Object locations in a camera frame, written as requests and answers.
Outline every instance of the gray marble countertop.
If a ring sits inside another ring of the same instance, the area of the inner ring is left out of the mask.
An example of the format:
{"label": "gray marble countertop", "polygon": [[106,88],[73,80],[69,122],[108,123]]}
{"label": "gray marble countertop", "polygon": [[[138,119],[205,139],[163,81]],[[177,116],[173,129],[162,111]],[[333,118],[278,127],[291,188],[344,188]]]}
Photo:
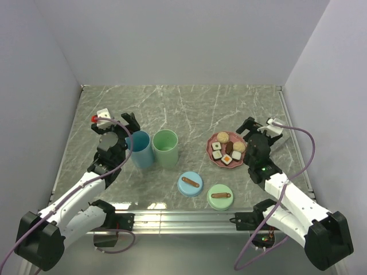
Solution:
{"label": "gray marble countertop", "polygon": [[[54,190],[59,198],[85,173],[96,152],[99,136],[91,130],[90,118],[108,108],[115,117],[134,112],[142,130],[151,136],[160,129],[171,129],[179,138],[179,161],[174,168],[158,164],[146,170],[136,169],[132,161],[123,166],[117,180],[98,198],[117,209],[190,210],[210,208],[206,193],[223,183],[234,193],[233,208],[252,207],[270,198],[252,183],[247,166],[219,168],[206,154],[206,142],[216,132],[235,131],[252,116],[259,123],[275,116],[287,121],[276,86],[271,85],[152,85],[85,86],[75,122]],[[288,130],[272,147],[271,158],[286,174],[300,170],[295,144]],[[178,177],[186,171],[199,173],[204,181],[202,193],[188,198],[178,191]],[[304,192],[304,176],[294,183]]]}

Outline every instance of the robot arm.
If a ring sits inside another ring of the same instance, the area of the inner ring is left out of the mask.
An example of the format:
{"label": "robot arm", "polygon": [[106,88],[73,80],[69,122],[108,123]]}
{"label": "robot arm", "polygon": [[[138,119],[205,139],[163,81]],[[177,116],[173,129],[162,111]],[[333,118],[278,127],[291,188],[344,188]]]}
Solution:
{"label": "robot arm", "polygon": [[[284,185],[287,185],[282,204],[287,210],[278,207],[267,221],[298,242],[306,256],[320,270],[326,270],[341,259],[352,254],[353,244],[346,218],[340,213],[331,213],[300,191],[270,159],[270,147],[282,137],[282,128],[273,125],[284,123],[268,119],[262,126],[249,117],[237,130],[244,136],[247,148],[244,163],[254,183],[276,199],[280,198]],[[275,201],[268,199],[254,206],[248,223],[256,227],[274,208]]]}
{"label": "robot arm", "polygon": [[[113,119],[107,109],[98,111],[97,116]],[[133,113],[130,115],[123,113],[121,116],[128,122],[126,128],[131,133],[140,130]],[[108,188],[119,175],[121,169],[116,168],[126,159],[125,138],[127,133],[110,121],[96,120],[95,117],[92,118],[92,121],[95,123],[91,128],[101,137],[94,161],[88,167],[87,172],[60,199],[38,214],[28,212],[22,217],[19,224],[17,240],[42,218],[54,212],[15,249],[16,254],[43,271],[54,267],[62,257],[64,250],[82,235],[97,227],[116,228],[117,224],[124,222],[115,215],[115,208],[107,202],[101,200],[90,202]],[[102,179],[101,176],[107,172],[111,174]],[[87,181],[95,178],[99,179],[85,185]],[[66,198],[68,199],[56,210],[55,207]],[[132,224],[129,223],[127,229],[132,230]]]}

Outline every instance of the purple cable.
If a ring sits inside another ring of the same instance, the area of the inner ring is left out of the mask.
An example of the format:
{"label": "purple cable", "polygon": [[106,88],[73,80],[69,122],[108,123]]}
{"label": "purple cable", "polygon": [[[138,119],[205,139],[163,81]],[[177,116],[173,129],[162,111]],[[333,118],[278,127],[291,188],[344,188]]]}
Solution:
{"label": "purple cable", "polygon": [[56,211],[58,209],[60,209],[61,206],[63,206],[65,204],[65,202],[70,199],[72,196],[74,196],[80,189],[84,188],[84,186],[90,184],[91,182],[94,182],[98,179],[103,179],[111,174],[113,174],[115,171],[117,171],[118,169],[120,169],[122,167],[122,165],[124,165],[126,163],[126,161],[130,158],[131,154],[132,154],[132,148],[133,148],[133,141],[132,141],[132,136],[129,132],[129,130],[122,124],[120,123],[119,121],[117,120],[114,120],[114,119],[108,119],[106,117],[97,117],[97,120],[107,120],[107,121],[110,121],[110,122],[113,122],[114,124],[117,124],[118,126],[122,127],[128,137],[130,138],[130,141],[131,141],[131,149],[129,150],[129,154],[127,155],[126,159],[120,164],[118,165],[116,168],[112,169],[110,172],[107,172],[103,175],[100,175],[100,176],[97,176],[93,179],[90,179],[90,180],[87,180],[86,182],[83,183],[83,186],[78,186],[76,187],[74,190],[72,190],[67,196],[65,196],[65,198],[63,200],[61,200],[61,202],[55,206],[55,208],[50,211],[50,213],[48,213],[46,216],[44,216],[39,222],[37,222],[34,226],[32,226],[16,243],[15,245],[12,247],[12,249],[10,249],[10,251],[7,253],[7,255],[5,255],[5,258],[4,260],[1,262],[0,264],[0,275],[2,274],[2,271],[4,269],[4,266],[5,266],[5,263],[6,261],[9,259],[10,255],[13,253],[13,251],[15,251],[15,249],[19,246],[19,244],[24,241],[32,232],[35,231],[35,229],[37,229],[44,221],[46,221],[47,219],[49,219],[53,214],[56,213]]}
{"label": "purple cable", "polygon": [[135,243],[136,236],[131,231],[124,230],[124,229],[104,229],[103,232],[125,232],[125,233],[129,233],[130,235],[132,235],[132,242],[126,248],[124,248],[122,250],[118,250],[118,251],[105,251],[105,250],[97,247],[97,250],[98,251],[101,251],[101,252],[103,252],[105,254],[118,254],[118,253],[124,252],[124,251],[128,250],[130,247],[132,247],[134,245],[134,243]]}
{"label": "purple cable", "polygon": [[[310,157],[309,162],[307,162],[307,164],[305,165],[305,167],[303,169],[301,169],[298,173],[296,173],[295,175],[289,177],[289,180],[292,180],[294,178],[296,178],[297,176],[299,176],[300,174],[302,174],[303,172],[305,172],[307,170],[307,168],[310,166],[312,160],[314,159],[315,156],[315,150],[316,150],[316,144],[315,144],[315,140],[312,137],[311,133],[307,132],[304,129],[301,128],[297,128],[297,127],[291,127],[291,126],[285,126],[285,125],[281,125],[281,124],[277,124],[277,123],[272,123],[272,125],[280,127],[280,128],[284,128],[284,129],[291,129],[291,130],[297,130],[297,131],[301,131],[305,134],[307,134],[312,142],[312,154]],[[279,247],[280,245],[282,245],[283,243],[285,243],[289,237],[286,236],[282,241],[280,241],[279,243],[277,243],[275,246],[273,246],[272,248],[266,250],[264,253],[254,257],[253,259],[249,260],[246,264],[244,264],[241,267],[238,267],[238,264],[243,256],[243,254],[245,253],[245,251],[248,249],[249,245],[251,244],[252,240],[256,237],[257,233],[261,230],[261,228],[265,225],[265,223],[270,219],[271,215],[276,211],[276,209],[279,207],[285,193],[286,193],[286,188],[287,188],[287,184],[284,184],[283,188],[282,188],[282,192],[280,193],[279,199],[276,202],[276,205],[274,206],[274,208],[270,211],[270,213],[263,219],[263,221],[259,224],[259,226],[255,229],[255,231],[253,232],[253,234],[250,236],[250,239],[246,242],[245,246],[242,248],[239,256],[237,257],[236,261],[235,261],[235,266],[234,269],[236,271],[242,270],[245,267],[249,266],[250,264],[252,264],[253,262],[255,262],[256,260],[258,260],[259,258],[261,258],[262,256],[264,256],[265,254],[269,253],[270,251],[276,249],[277,247]]]}

